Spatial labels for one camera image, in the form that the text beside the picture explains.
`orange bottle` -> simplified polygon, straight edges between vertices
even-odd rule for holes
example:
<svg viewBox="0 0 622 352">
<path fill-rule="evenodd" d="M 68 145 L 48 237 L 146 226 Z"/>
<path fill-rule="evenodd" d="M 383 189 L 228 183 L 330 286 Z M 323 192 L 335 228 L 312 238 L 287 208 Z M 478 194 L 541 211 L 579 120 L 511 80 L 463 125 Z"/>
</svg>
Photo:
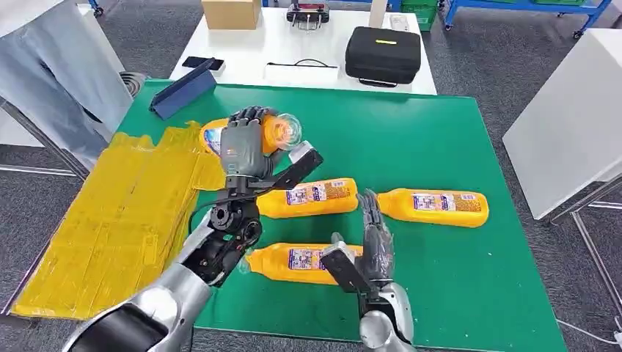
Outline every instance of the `orange bottle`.
<svg viewBox="0 0 622 352">
<path fill-rule="evenodd" d="M 229 119 L 210 121 L 199 133 L 199 141 L 209 152 L 220 155 L 220 133 Z M 291 114 L 266 115 L 263 118 L 262 152 L 268 154 L 277 149 L 290 150 L 301 141 L 300 122 Z"/>
<path fill-rule="evenodd" d="M 336 285 L 320 257 L 329 244 L 275 243 L 245 256 L 250 271 L 277 281 Z M 362 246 L 348 245 L 355 256 L 363 255 Z"/>
<path fill-rule="evenodd" d="M 478 227 L 488 219 L 483 194 L 469 191 L 437 191 L 397 188 L 378 195 L 380 211 L 397 220 Z"/>
<path fill-rule="evenodd" d="M 300 183 L 292 190 L 270 191 L 257 198 L 259 213 L 275 219 L 347 213 L 358 205 L 351 178 Z"/>
</svg>

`green table mat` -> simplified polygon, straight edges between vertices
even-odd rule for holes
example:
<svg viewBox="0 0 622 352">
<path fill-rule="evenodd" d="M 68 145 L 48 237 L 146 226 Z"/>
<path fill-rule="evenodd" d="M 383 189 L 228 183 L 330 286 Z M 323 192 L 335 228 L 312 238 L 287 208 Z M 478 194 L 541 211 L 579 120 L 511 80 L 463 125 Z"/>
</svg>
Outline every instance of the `green table mat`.
<svg viewBox="0 0 622 352">
<path fill-rule="evenodd" d="M 119 127 L 157 142 L 168 126 L 226 117 L 249 105 L 294 114 L 324 157 L 308 181 L 353 177 L 359 190 L 468 190 L 485 194 L 489 220 L 475 229 L 387 218 L 395 281 L 408 292 L 417 345 L 496 351 L 564 351 L 478 105 L 472 98 L 219 85 L 167 121 L 149 112 L 169 81 L 147 81 Z M 203 192 L 199 203 L 212 199 Z M 328 243 L 334 231 L 362 242 L 360 210 L 297 219 L 262 217 L 262 248 Z M 356 296 L 336 286 L 276 282 L 234 271 L 195 326 L 359 340 Z"/>
</svg>

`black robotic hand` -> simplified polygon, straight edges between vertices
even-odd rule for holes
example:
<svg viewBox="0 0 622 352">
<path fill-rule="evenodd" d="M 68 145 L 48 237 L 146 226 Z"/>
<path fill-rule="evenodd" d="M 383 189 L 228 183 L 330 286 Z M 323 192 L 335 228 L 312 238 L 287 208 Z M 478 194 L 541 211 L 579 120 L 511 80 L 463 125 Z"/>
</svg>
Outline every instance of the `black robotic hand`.
<svg viewBox="0 0 622 352">
<path fill-rule="evenodd" d="M 262 153 L 263 119 L 277 111 L 262 106 L 249 106 L 229 117 L 227 127 L 221 134 L 221 164 L 227 175 L 266 178 L 272 175 L 277 163 L 276 154 L 269 157 Z"/>
<path fill-rule="evenodd" d="M 359 268 L 371 281 L 387 281 L 393 278 L 393 234 L 389 231 L 376 194 L 366 189 L 356 198 L 363 210 L 363 256 L 359 259 Z"/>
</svg>

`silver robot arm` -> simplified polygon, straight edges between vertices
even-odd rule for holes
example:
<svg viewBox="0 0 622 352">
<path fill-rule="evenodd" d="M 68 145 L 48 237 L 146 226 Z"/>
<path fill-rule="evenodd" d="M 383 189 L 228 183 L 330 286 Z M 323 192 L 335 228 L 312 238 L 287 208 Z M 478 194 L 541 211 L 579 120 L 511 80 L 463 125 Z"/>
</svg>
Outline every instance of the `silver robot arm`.
<svg viewBox="0 0 622 352">
<path fill-rule="evenodd" d="M 221 134 L 224 188 L 181 253 L 162 275 L 136 295 L 83 323 L 65 352 L 179 351 L 211 295 L 254 246 L 262 233 L 257 197 L 273 189 L 292 189 L 323 159 L 302 142 L 290 151 L 292 164 L 273 175 L 282 150 L 262 154 L 261 123 L 271 109 L 250 106 L 229 118 Z"/>
<path fill-rule="evenodd" d="M 380 213 L 376 195 L 357 195 L 363 210 L 363 255 L 354 257 L 338 233 L 322 254 L 322 263 L 347 293 L 359 299 L 359 333 L 368 350 L 415 352 L 414 326 L 406 291 L 393 282 L 393 235 Z"/>
</svg>

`black carrying case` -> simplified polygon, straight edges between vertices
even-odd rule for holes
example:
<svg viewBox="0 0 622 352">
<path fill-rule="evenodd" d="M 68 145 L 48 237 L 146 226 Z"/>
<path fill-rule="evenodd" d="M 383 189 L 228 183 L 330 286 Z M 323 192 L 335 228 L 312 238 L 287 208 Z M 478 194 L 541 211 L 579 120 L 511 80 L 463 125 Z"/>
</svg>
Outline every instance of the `black carrying case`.
<svg viewBox="0 0 622 352">
<path fill-rule="evenodd" d="M 408 84 L 421 67 L 421 37 L 416 33 L 356 27 L 345 50 L 345 73 L 363 84 Z"/>
</svg>

